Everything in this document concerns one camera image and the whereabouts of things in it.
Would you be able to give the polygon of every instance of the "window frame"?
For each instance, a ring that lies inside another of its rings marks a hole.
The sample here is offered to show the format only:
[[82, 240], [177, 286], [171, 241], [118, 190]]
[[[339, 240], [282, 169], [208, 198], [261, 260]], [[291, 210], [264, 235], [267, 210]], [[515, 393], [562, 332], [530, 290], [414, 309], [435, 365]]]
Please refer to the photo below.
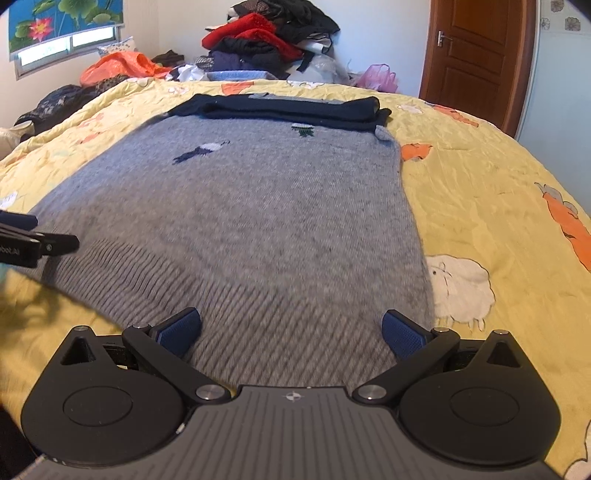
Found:
[[51, 55], [47, 55], [46, 57], [43, 57], [39, 60], [35, 60], [32, 61], [31, 63], [27, 63], [25, 66], [22, 65], [21, 63], [21, 58], [18, 55], [18, 53], [14, 54], [14, 72], [15, 72], [15, 76], [17, 78], [17, 80], [20, 80], [23, 77], [26, 77], [27, 75], [30, 75], [31, 73], [36, 73], [39, 72], [40, 70], [46, 68], [46, 67], [50, 67], [52, 65], [57, 65], [58, 63], [61, 63], [65, 60], [70, 60], [82, 55], [87, 55], [89, 53], [93, 53], [96, 51], [96, 49], [98, 47], [103, 47], [103, 46], [107, 46], [107, 45], [111, 45], [113, 43], [117, 43], [119, 41], [121, 41], [121, 27], [110, 27], [113, 28], [113, 37], [111, 38], [107, 38], [105, 40], [98, 40], [92, 43], [85, 43], [83, 45], [79, 45], [77, 47], [74, 46], [73, 44], [73, 36], [78, 34], [78, 33], [84, 33], [84, 31], [82, 32], [76, 32], [73, 33], [72, 35], [68, 35], [66, 38], [68, 38], [69, 40], [69, 46], [67, 50], [63, 50], [63, 51], [59, 51], [57, 53], [53, 53]]

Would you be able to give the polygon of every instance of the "orange carrot print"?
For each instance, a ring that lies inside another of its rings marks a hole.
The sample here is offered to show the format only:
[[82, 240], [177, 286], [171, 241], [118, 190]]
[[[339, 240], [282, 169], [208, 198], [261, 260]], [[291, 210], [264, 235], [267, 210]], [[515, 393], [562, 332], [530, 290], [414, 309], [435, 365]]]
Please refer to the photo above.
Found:
[[400, 155], [403, 161], [425, 160], [432, 147], [432, 145], [426, 143], [409, 143], [402, 146], [400, 149]]
[[436, 104], [428, 103], [428, 102], [426, 102], [426, 103], [428, 105], [431, 105], [434, 110], [437, 110], [438, 112], [441, 112], [447, 116], [450, 116], [458, 122], [462, 122], [463, 124], [468, 124], [468, 125], [478, 128], [477, 122], [475, 122], [474, 120], [470, 120], [468, 117], [462, 115], [460, 112], [458, 112], [457, 110], [454, 110], [453, 108], [449, 108], [449, 107], [443, 106], [443, 105], [436, 105]]
[[86, 143], [89, 142], [90, 140], [94, 140], [96, 137], [98, 137], [100, 135], [101, 132], [95, 133], [95, 134], [90, 134], [87, 137], [84, 137], [82, 140], [80, 140], [78, 142], [78, 144], [82, 144], [82, 143]]
[[224, 95], [236, 95], [237, 93], [241, 93], [243, 90], [252, 87], [254, 84], [255, 82], [224, 83], [222, 84], [222, 92]]
[[80, 122], [80, 125], [78, 125], [78, 128], [88, 127], [89, 125], [102, 120], [104, 117], [105, 117], [105, 114], [101, 112], [98, 115], [95, 115], [95, 116], [89, 118], [88, 120], [84, 120], [83, 122]]
[[574, 253], [583, 266], [591, 272], [591, 235], [579, 220], [577, 208], [562, 199], [562, 194], [547, 185], [536, 182], [542, 191], [542, 197], [548, 203], [548, 210], [554, 221], [560, 225], [562, 233], [569, 239]]

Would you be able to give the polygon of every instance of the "dark patterned clothing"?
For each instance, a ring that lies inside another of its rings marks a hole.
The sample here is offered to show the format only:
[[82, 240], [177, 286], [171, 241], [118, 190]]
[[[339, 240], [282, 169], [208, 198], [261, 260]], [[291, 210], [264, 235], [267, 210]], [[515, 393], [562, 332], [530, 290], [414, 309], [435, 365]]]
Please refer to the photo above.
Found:
[[[79, 85], [60, 87], [43, 98], [34, 110], [21, 115], [15, 125], [30, 120], [35, 125], [35, 135], [38, 135], [62, 123], [88, 102], [128, 78], [127, 75], [119, 74], [91, 87], [81, 87]], [[23, 135], [21, 141], [25, 141], [30, 137], [32, 135]]]
[[252, 12], [261, 14], [264, 17], [271, 13], [269, 6], [265, 2], [261, 2], [261, 0], [246, 0], [241, 4], [234, 5], [233, 8], [240, 17], [244, 17], [244, 15], [248, 15]]
[[201, 55], [195, 59], [195, 65], [204, 72], [211, 72], [213, 68], [213, 58]]

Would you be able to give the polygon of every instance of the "pile of clothes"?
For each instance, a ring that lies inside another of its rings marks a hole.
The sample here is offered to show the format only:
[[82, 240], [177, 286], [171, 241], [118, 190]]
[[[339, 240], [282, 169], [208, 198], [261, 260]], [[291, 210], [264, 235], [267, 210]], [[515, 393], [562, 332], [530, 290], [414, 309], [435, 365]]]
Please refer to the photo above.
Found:
[[339, 26], [308, 0], [245, 0], [228, 11], [225, 25], [207, 30], [209, 55], [195, 61], [203, 72], [262, 71], [284, 80], [294, 62], [303, 72], [315, 54], [327, 53]]
[[137, 51], [117, 51], [103, 56], [80, 76], [80, 85], [64, 85], [42, 98], [37, 107], [22, 114], [15, 125], [32, 122], [21, 142], [52, 129], [91, 100], [130, 77], [163, 77], [184, 64], [184, 56], [169, 50], [149, 60]]

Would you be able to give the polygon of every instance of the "white plastic bag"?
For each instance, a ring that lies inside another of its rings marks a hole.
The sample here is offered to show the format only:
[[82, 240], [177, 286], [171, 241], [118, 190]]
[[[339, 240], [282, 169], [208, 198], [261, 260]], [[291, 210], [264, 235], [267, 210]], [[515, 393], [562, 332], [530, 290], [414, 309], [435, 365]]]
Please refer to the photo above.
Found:
[[296, 69], [287, 79], [292, 82], [310, 83], [340, 83], [349, 84], [347, 70], [335, 59], [328, 55], [314, 55], [314, 58], [306, 68], [305, 72], [298, 72]]
[[207, 80], [204, 79], [205, 72], [195, 65], [185, 65], [178, 68], [178, 81], [179, 82], [191, 82], [194, 80]]

